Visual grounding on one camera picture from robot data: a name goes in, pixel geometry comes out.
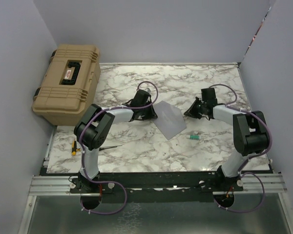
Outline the green white glue stick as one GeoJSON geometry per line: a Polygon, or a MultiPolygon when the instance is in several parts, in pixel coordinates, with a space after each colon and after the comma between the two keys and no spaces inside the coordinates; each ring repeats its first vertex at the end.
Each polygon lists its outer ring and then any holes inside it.
{"type": "Polygon", "coordinates": [[[199,135],[186,135],[187,139],[191,139],[191,140],[200,140],[201,137],[199,135]]]}

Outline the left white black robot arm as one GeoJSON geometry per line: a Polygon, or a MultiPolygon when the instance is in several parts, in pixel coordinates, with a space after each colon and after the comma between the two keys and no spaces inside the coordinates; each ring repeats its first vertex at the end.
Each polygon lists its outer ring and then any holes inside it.
{"type": "Polygon", "coordinates": [[[78,178],[72,181],[74,189],[89,193],[97,189],[98,180],[95,177],[99,174],[99,149],[113,124],[156,118],[151,94],[142,89],[137,90],[133,99],[119,107],[102,108],[96,104],[90,105],[74,129],[82,152],[78,178]]]}

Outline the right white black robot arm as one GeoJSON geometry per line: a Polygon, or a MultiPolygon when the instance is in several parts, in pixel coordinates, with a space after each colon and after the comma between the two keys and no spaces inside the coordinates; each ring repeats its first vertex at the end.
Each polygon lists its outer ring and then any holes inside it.
{"type": "Polygon", "coordinates": [[[263,112],[247,111],[231,105],[237,101],[236,92],[227,85],[234,94],[234,100],[226,104],[219,103],[215,87],[201,90],[201,97],[196,97],[194,103],[184,115],[190,118],[208,120],[215,119],[232,125],[234,150],[229,159],[216,171],[215,187],[225,191],[240,177],[242,169],[256,157],[265,155],[272,147],[272,134],[266,124],[263,112]]]}

